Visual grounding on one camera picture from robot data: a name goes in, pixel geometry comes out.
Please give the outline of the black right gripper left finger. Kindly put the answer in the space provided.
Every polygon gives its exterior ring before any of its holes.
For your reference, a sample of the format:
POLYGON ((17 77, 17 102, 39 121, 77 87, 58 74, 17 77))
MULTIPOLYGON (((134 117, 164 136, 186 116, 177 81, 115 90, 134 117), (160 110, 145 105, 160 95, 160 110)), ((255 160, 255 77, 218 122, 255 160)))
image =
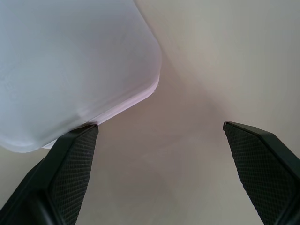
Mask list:
POLYGON ((0 225, 75 225, 90 180, 98 126, 61 136, 0 210, 0 225))

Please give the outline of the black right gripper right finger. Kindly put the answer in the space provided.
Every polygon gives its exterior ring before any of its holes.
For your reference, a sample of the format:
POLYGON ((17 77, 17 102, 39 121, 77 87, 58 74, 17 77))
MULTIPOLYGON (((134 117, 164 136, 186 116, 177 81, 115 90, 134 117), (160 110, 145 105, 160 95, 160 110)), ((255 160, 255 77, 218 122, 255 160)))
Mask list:
POLYGON ((264 225, 300 225, 300 159, 273 133, 225 122, 240 182, 264 225))

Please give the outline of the white plastic box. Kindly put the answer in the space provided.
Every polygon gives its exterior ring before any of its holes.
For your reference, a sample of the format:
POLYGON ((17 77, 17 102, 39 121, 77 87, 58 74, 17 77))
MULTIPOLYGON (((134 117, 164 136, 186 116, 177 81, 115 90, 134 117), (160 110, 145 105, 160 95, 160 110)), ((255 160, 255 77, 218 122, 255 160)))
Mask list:
POLYGON ((0 147, 105 122, 155 91, 161 65, 134 0, 0 0, 0 147))

